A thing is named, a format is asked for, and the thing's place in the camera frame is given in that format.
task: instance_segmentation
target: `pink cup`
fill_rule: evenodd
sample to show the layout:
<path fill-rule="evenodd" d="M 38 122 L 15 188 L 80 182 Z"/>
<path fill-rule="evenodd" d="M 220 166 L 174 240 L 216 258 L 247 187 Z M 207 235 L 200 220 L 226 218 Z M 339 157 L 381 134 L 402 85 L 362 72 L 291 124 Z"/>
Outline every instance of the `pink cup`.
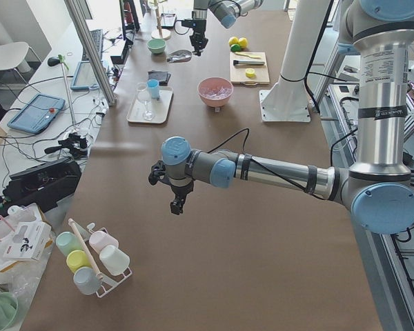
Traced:
<path fill-rule="evenodd" d="M 89 245 L 99 254 L 108 245 L 118 248 L 118 240 L 107 232 L 99 230 L 90 235 Z"/>

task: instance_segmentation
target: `keyboard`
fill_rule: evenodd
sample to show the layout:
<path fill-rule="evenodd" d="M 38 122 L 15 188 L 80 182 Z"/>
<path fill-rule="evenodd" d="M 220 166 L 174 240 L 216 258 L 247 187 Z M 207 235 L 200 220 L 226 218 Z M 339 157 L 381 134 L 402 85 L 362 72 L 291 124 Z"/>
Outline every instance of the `keyboard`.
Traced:
<path fill-rule="evenodd" d="M 97 49 L 97 52 L 99 54 L 99 58 L 103 59 L 103 30 L 92 30 L 90 31 L 90 36 L 92 37 L 92 40 L 94 41 L 94 45 Z M 88 55 L 86 54 L 86 51 L 83 48 L 83 56 L 81 57 L 82 61 L 89 61 Z"/>

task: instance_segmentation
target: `robotic arm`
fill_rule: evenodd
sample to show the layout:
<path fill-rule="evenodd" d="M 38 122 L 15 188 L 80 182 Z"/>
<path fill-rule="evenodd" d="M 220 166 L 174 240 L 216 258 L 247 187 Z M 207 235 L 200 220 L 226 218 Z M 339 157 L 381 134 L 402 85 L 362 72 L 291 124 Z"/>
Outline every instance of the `robotic arm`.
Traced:
<path fill-rule="evenodd" d="M 169 138 L 149 181 L 171 186 L 173 213 L 183 212 L 194 180 L 227 188 L 237 177 L 338 202 L 372 232 L 393 234 L 414 224 L 411 171 L 402 161 L 414 0 L 344 0 L 343 8 L 339 41 L 361 54 L 356 162 L 349 169 L 320 169 L 229 151 L 208 154 L 192 150 L 184 138 Z"/>
<path fill-rule="evenodd" d="M 249 10 L 260 7 L 264 0 L 195 0 L 193 3 L 192 19 L 184 19 L 182 26 L 193 29 L 190 36 L 193 54 L 201 56 L 208 43 L 205 36 L 207 23 L 207 9 L 216 16 L 225 28 L 231 27 L 236 18 L 246 14 Z"/>

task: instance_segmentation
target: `green bowl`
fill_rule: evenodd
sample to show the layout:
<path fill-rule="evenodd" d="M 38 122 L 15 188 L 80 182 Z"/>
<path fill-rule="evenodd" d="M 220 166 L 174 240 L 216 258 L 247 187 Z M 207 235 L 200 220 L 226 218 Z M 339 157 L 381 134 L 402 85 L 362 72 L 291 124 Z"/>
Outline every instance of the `green bowl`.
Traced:
<path fill-rule="evenodd" d="M 151 39 L 147 42 L 147 47 L 153 54 L 161 54 L 166 49 L 166 41 L 164 39 Z"/>

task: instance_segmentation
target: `blue joint cap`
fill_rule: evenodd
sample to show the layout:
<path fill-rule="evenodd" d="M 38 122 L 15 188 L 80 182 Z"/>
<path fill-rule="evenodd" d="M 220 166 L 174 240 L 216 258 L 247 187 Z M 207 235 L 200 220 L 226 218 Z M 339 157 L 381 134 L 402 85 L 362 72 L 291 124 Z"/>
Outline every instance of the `blue joint cap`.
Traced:
<path fill-rule="evenodd" d="M 233 15 L 224 16 L 224 18 L 221 20 L 221 24 L 223 27 L 225 27 L 225 29 L 231 27 L 233 24 L 235 24 L 235 22 L 236 17 L 234 17 Z"/>
<path fill-rule="evenodd" d="M 168 138 L 161 146 L 163 162 L 167 166 L 175 166 L 185 162 L 191 150 L 190 144 L 183 137 Z"/>
<path fill-rule="evenodd" d="M 414 0 L 360 0 L 362 9 L 380 21 L 403 21 L 414 17 Z"/>
<path fill-rule="evenodd" d="M 371 185 L 354 198 L 351 218 L 374 233 L 405 231 L 414 224 L 414 191 L 398 183 Z"/>
<path fill-rule="evenodd" d="M 337 43 L 337 51 L 343 55 L 360 55 L 360 52 L 351 43 Z"/>
<path fill-rule="evenodd" d="M 235 174 L 236 165 L 226 158 L 216 161 L 210 172 L 210 184 L 217 188 L 228 188 Z"/>

